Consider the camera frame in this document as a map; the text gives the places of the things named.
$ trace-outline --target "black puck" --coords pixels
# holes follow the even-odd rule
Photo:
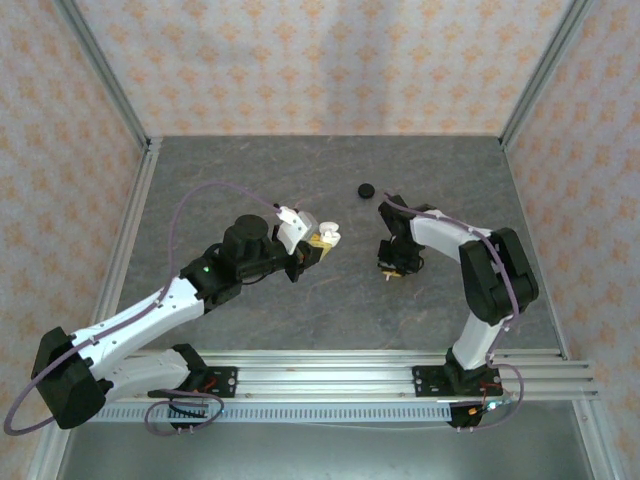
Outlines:
[[[370,183],[363,183],[358,187],[358,195],[360,198],[369,199],[376,193],[376,189]]]

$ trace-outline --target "cable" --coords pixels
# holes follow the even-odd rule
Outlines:
[[[196,397],[196,398],[211,398],[213,400],[215,400],[216,402],[218,402],[220,404],[220,408],[218,409],[218,411],[216,412],[215,415],[213,415],[210,419],[196,425],[195,427],[193,425],[189,426],[189,433],[194,433],[198,430],[202,430],[203,428],[208,427],[209,425],[211,425],[213,422],[216,421],[216,419],[222,415],[222,413],[224,412],[224,401],[218,397],[217,395],[212,395],[210,393],[199,393],[199,392],[183,392],[180,390],[162,390],[164,393],[168,393],[170,395],[180,395],[180,396],[184,396],[184,397]],[[147,409],[147,413],[145,413],[144,415],[144,426],[147,429],[147,431],[153,435],[157,435],[159,437],[172,437],[174,435],[180,435],[184,429],[182,428],[178,428],[177,430],[158,430],[157,428],[155,428],[152,423],[149,421],[149,417],[151,416],[151,412],[153,411],[154,408],[159,407],[160,405],[173,405],[173,406],[180,406],[180,407],[201,407],[202,405],[200,403],[193,403],[193,402],[183,402],[180,400],[161,400],[159,402],[154,403],[153,405],[151,405],[148,409]]]
[[[420,217],[429,218],[431,220],[438,220],[438,221],[441,221],[441,222],[449,223],[451,225],[454,225],[454,226],[460,228],[461,230],[469,232],[470,234],[472,234],[475,237],[479,238],[480,241],[482,241],[482,243],[484,243],[484,245],[487,247],[487,250],[489,250],[489,253],[493,257],[493,261],[497,265],[498,271],[500,272],[500,276],[502,277],[502,280],[504,281],[505,288],[507,289],[507,294],[509,296],[509,301],[511,302],[511,308],[513,310],[513,315],[511,317],[511,319],[507,318],[502,323],[502,327],[500,328],[500,331],[498,332],[498,335],[496,335],[496,338],[493,340],[493,343],[491,343],[491,346],[489,347],[489,350],[487,350],[487,354],[485,355],[485,361],[486,361],[486,364],[487,364],[487,366],[489,368],[508,368],[508,369],[512,370],[513,373],[515,374],[516,378],[518,379],[518,385],[520,386],[520,392],[518,394],[518,400],[516,402],[516,406],[513,408],[513,410],[511,410],[507,415],[505,415],[503,418],[501,418],[497,422],[491,423],[489,425],[483,425],[481,427],[470,427],[470,428],[460,428],[459,427],[458,431],[466,430],[466,431],[469,431],[469,432],[474,432],[476,430],[487,430],[489,428],[494,428],[494,427],[497,427],[499,425],[502,425],[506,421],[508,421],[511,418],[513,418],[516,415],[516,413],[518,413],[518,410],[520,410],[520,407],[522,405],[522,400],[524,399],[524,379],[522,378],[522,375],[520,374],[520,371],[516,367],[514,367],[513,365],[509,365],[507,363],[500,363],[500,364],[494,364],[493,363],[494,351],[496,350],[496,348],[498,348],[498,344],[502,340],[502,337],[504,337],[505,332],[509,330],[511,324],[516,322],[520,317],[520,308],[518,306],[518,300],[516,298],[515,292],[513,291],[513,285],[511,285],[511,280],[509,280],[509,275],[507,274],[507,271],[504,268],[504,264],[502,263],[502,260],[500,259],[500,255],[498,255],[498,252],[496,251],[494,246],[491,244],[489,239],[485,235],[483,235],[482,232],[480,232],[477,229],[471,227],[470,225],[467,225],[464,222],[461,222],[461,221],[456,220],[454,218],[447,217],[445,215],[434,215],[434,214],[427,213],[427,212],[421,212],[420,210],[415,210],[413,208],[403,207],[402,205],[398,205],[397,203],[392,202],[390,200],[390,198],[389,198],[390,195],[388,193],[385,193],[384,195],[385,195],[385,200],[384,201],[388,205],[391,205],[393,208],[395,208],[397,210],[400,210],[401,212],[411,213],[413,215],[418,215]]]
[[[95,344],[100,339],[102,339],[102,338],[104,338],[106,336],[109,336],[112,333],[117,332],[118,330],[121,330],[121,329],[123,329],[125,327],[128,327],[129,325],[131,325],[134,322],[137,322],[138,320],[143,318],[145,315],[147,315],[149,312],[151,312],[153,309],[155,309],[158,303],[162,302],[164,297],[169,292],[169,288],[171,287],[171,283],[172,283],[173,277],[174,277],[174,273],[173,273],[173,270],[174,270],[173,245],[174,245],[174,237],[175,237],[175,233],[176,233],[176,226],[178,224],[178,219],[180,218],[180,215],[182,213],[182,209],[184,208],[186,203],[191,199],[191,197],[193,197],[196,193],[199,193],[201,190],[204,190],[204,189],[207,189],[207,188],[211,188],[211,187],[227,187],[227,188],[231,188],[233,190],[236,190],[236,191],[238,191],[240,193],[243,193],[243,194],[253,198],[258,203],[261,203],[262,205],[266,206],[268,209],[273,210],[275,213],[280,213],[280,209],[276,208],[272,203],[267,202],[266,200],[262,199],[261,197],[259,197],[255,193],[250,192],[246,188],[241,187],[239,185],[235,185],[233,183],[221,182],[221,181],[213,180],[213,181],[206,182],[206,183],[203,183],[201,185],[198,185],[197,187],[195,187],[192,190],[190,190],[189,192],[187,192],[187,194],[184,197],[182,197],[182,200],[180,200],[180,203],[178,203],[178,206],[176,207],[176,210],[175,210],[175,212],[173,214],[173,218],[171,219],[171,224],[169,226],[169,239],[168,239],[168,248],[167,248],[167,257],[168,257],[168,263],[169,263],[169,275],[168,275],[167,281],[165,282],[164,286],[162,287],[162,290],[160,290],[160,293],[158,294],[158,297],[153,302],[151,302],[149,305],[147,305],[142,311],[138,312],[137,314],[133,315],[132,317],[129,317],[128,319],[122,321],[121,323],[119,323],[117,325],[114,325],[113,327],[110,327],[110,328],[104,330],[103,332],[100,332],[99,334],[95,335],[92,339],[85,340],[84,342],[81,342],[78,345],[76,345],[75,347],[67,350],[65,353],[63,353],[58,358],[56,358],[53,362],[51,362],[49,365],[47,365],[41,372],[39,372],[38,375],[36,375],[27,384],[27,386],[24,388],[24,390],[22,390],[22,392],[20,392],[18,394],[18,396],[14,400],[13,404],[11,405],[11,407],[9,407],[9,411],[7,412],[7,416],[4,419],[4,433],[5,434],[10,435],[10,436],[14,436],[14,437],[15,436],[19,436],[19,435],[25,435],[27,433],[31,433],[31,432],[34,432],[36,430],[39,430],[42,427],[44,427],[46,425],[49,425],[51,422],[53,422],[54,418],[53,417],[49,417],[46,420],[43,420],[43,421],[41,421],[39,423],[36,423],[35,425],[31,425],[30,427],[26,427],[26,428],[22,428],[22,429],[18,429],[18,430],[15,430],[13,428],[13,426],[11,425],[13,423],[13,418],[15,417],[16,412],[18,411],[18,408],[20,408],[20,405],[22,405],[22,402],[24,402],[24,399],[27,397],[27,395],[29,395],[31,390],[33,390],[36,387],[36,385],[38,385],[42,381],[43,378],[45,378],[53,370],[58,368],[58,366],[60,366],[65,360],[67,360],[71,356],[75,355],[76,353],[81,351],[83,348],[86,348],[89,345]],[[188,396],[204,396],[204,395],[208,395],[208,394],[188,395]]]

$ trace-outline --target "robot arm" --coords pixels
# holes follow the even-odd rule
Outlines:
[[[390,201],[406,207],[400,196]],[[388,203],[379,212],[391,232],[378,251],[378,266],[387,279],[417,273],[424,261],[425,247],[443,253],[460,264],[465,297],[471,312],[462,335],[447,354],[449,381],[456,394],[473,391],[476,380],[486,373],[485,357],[505,320],[513,314],[506,286],[487,247],[477,236],[464,230],[440,210],[422,205],[415,210],[429,218],[406,213]],[[538,284],[516,233],[508,228],[497,231],[469,227],[487,237],[505,265],[516,294],[520,312],[538,297]]]
[[[200,388],[207,367],[189,345],[176,345],[159,355],[126,357],[172,328],[238,296],[249,279],[284,270],[297,282],[340,240],[335,223],[323,223],[318,231],[317,222],[306,212],[282,207],[278,216],[282,224],[274,227],[271,238],[261,217],[239,217],[226,230],[222,243],[209,247],[172,279],[162,301],[157,300],[159,290],[114,317],[71,335],[60,327],[46,333],[32,378],[66,351],[92,340],[37,385],[58,425],[76,427],[105,403],[136,393]],[[137,321],[93,341],[153,303],[156,307]]]

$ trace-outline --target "wall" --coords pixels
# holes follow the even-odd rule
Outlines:
[[[0,4],[0,415],[43,333],[86,325],[140,152],[53,2]],[[44,418],[37,397],[15,426]],[[38,434],[0,434],[23,478]]]
[[[150,135],[498,135],[570,1],[78,3]]]
[[[640,9],[597,1],[509,152],[571,354],[640,472]]]

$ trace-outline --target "gray marble surface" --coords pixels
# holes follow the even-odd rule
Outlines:
[[[342,241],[324,261],[291,284],[279,272],[207,316],[152,342],[167,348],[188,342],[202,349],[421,349],[444,350],[468,315],[460,268],[434,251],[425,267],[403,279],[376,266],[389,237],[377,208],[382,192],[409,205],[430,203],[471,225],[509,226],[535,264],[515,187],[498,141],[490,137],[169,137],[142,215],[120,308],[162,285],[166,238],[173,210],[191,188],[208,180],[235,182],[270,202],[340,224]],[[373,184],[376,196],[356,190]],[[242,214],[277,218],[254,200],[217,188],[202,192],[178,226],[177,265],[187,264]],[[538,281],[537,264],[534,272]],[[558,346],[544,288],[523,314],[505,348]]]

